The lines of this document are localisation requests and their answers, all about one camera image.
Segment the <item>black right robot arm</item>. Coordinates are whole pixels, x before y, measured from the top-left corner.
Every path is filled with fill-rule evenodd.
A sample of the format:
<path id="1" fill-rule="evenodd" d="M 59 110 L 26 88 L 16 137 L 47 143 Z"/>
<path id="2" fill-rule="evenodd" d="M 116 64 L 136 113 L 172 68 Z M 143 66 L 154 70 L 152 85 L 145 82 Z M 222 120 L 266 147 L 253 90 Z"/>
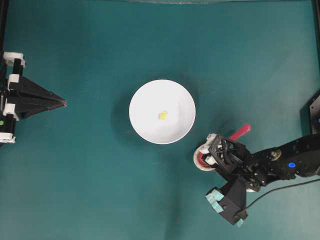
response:
<path id="1" fill-rule="evenodd" d="M 259 192 L 275 181 L 319 175 L 320 135 L 251 153 L 232 137 L 210 133 L 195 150 L 193 161 L 202 171 L 215 171 L 227 182 L 240 178 L 249 192 Z"/>

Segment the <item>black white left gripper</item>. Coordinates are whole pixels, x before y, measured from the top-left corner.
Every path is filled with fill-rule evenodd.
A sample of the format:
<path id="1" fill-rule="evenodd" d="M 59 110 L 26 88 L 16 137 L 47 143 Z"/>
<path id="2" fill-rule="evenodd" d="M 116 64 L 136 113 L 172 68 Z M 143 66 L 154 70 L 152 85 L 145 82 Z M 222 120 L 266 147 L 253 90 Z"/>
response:
<path id="1" fill-rule="evenodd" d="M 30 79 L 21 76 L 25 68 L 22 53 L 3 52 L 0 63 L 0 143 L 14 144 L 16 142 L 16 121 L 27 119 L 35 114 L 66 107 L 65 99 L 46 90 Z M 13 74 L 6 79 L 7 68 L 13 67 Z M 9 91 L 45 100 L 57 101 L 45 105 L 6 103 Z"/>

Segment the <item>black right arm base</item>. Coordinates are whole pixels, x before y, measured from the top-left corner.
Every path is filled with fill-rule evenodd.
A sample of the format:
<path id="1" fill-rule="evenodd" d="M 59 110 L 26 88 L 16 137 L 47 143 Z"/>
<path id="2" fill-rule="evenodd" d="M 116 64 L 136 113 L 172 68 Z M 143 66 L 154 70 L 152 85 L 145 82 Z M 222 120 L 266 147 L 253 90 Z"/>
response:
<path id="1" fill-rule="evenodd" d="M 320 133 L 320 90 L 303 105 L 299 114 L 303 136 Z"/>

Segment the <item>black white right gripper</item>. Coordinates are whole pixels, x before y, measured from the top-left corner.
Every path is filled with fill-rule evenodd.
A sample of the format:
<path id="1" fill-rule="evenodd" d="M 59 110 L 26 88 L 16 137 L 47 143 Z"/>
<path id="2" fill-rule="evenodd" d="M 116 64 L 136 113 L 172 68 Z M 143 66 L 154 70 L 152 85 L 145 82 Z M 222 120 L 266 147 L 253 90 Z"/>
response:
<path id="1" fill-rule="evenodd" d="M 204 163 L 202 167 L 220 175 L 233 175 L 244 166 L 249 155 L 244 144 L 217 133 L 210 133 L 199 147 L 199 160 Z"/>

